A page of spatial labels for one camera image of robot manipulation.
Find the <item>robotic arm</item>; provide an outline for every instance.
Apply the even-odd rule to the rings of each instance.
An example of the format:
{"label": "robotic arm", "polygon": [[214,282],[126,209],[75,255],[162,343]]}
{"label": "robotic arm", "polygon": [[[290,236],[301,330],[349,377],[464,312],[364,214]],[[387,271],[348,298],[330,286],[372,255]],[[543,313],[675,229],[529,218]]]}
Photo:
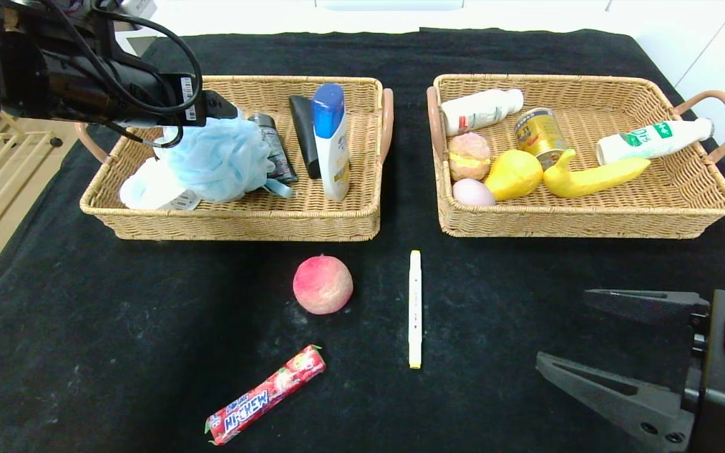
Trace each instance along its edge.
{"label": "robotic arm", "polygon": [[[193,74],[162,74],[124,52],[115,40],[115,21],[172,38]],[[202,89],[200,65],[181,38],[121,14],[118,0],[0,0],[0,109],[21,118],[99,123],[156,147],[179,143],[182,126],[237,115],[229,101]],[[178,126],[178,134],[167,143],[150,143],[124,126]]]}

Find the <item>peach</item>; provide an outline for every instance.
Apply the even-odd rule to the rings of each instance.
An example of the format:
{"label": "peach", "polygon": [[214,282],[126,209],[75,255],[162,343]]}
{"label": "peach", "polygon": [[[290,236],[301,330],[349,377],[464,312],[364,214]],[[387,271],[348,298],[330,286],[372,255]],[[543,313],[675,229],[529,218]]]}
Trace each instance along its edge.
{"label": "peach", "polygon": [[293,278],[296,300],[314,315],[334,313],[351,298],[351,273],[334,256],[313,256],[298,266]]}

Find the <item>basket handle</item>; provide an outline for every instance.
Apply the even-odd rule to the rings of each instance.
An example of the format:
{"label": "basket handle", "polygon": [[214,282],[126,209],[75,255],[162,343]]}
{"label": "basket handle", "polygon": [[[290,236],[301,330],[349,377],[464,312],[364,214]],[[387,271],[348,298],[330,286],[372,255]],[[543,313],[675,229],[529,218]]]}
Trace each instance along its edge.
{"label": "basket handle", "polygon": [[[717,91],[717,89],[711,89],[709,91],[700,92],[699,94],[696,94],[692,98],[684,101],[680,106],[677,106],[673,109],[674,112],[676,112],[677,115],[681,115],[684,112],[688,111],[688,109],[692,108],[695,104],[699,103],[699,101],[702,101],[706,98],[716,98],[719,99],[723,105],[725,105],[725,92]],[[713,152],[711,152],[707,156],[707,160],[710,160],[713,164],[717,163],[717,161],[721,160],[722,157],[725,156],[725,142],[723,142],[720,146],[718,146]]]}
{"label": "basket handle", "polygon": [[438,108],[438,95],[434,86],[427,89],[427,115],[429,115],[429,134],[432,138],[432,149],[441,162],[446,151],[446,133],[441,124],[441,111]]}
{"label": "basket handle", "polygon": [[382,141],[379,144],[379,162],[385,163],[388,151],[391,150],[393,140],[393,90],[386,88],[382,91]]}
{"label": "basket handle", "polygon": [[98,161],[106,163],[108,153],[103,151],[100,145],[91,138],[89,132],[86,131],[86,126],[88,126],[87,123],[74,123],[74,131],[77,132],[77,137],[80,138],[80,142],[83,143],[83,146],[87,147],[89,152],[93,154]]}

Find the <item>blue bottle cap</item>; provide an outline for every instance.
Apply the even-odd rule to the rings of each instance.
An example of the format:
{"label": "blue bottle cap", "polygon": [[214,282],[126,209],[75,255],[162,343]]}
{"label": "blue bottle cap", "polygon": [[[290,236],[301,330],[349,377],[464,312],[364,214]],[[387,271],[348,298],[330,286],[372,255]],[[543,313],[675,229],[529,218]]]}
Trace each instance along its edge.
{"label": "blue bottle cap", "polygon": [[320,138],[331,138],[340,126],[345,112],[343,87],[336,83],[321,85],[313,96],[315,135]]}

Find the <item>white plastic bottle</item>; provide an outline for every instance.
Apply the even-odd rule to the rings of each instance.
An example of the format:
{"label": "white plastic bottle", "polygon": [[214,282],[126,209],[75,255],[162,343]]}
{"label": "white plastic bottle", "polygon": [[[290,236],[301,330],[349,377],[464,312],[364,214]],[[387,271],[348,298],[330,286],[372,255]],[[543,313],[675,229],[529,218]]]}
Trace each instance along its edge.
{"label": "white plastic bottle", "polygon": [[463,134],[498,123],[507,115],[520,111],[524,95],[518,89],[487,89],[462,98],[441,103],[446,135]]}
{"label": "white plastic bottle", "polygon": [[605,165],[628,157],[662,157],[697,140],[707,140],[713,131],[711,120],[698,118],[695,121],[662,121],[627,134],[609,135],[598,140],[598,162]]}
{"label": "white plastic bottle", "polygon": [[325,83],[313,96],[313,125],[320,178],[326,198],[342,201],[349,192],[349,150],[343,88]]}

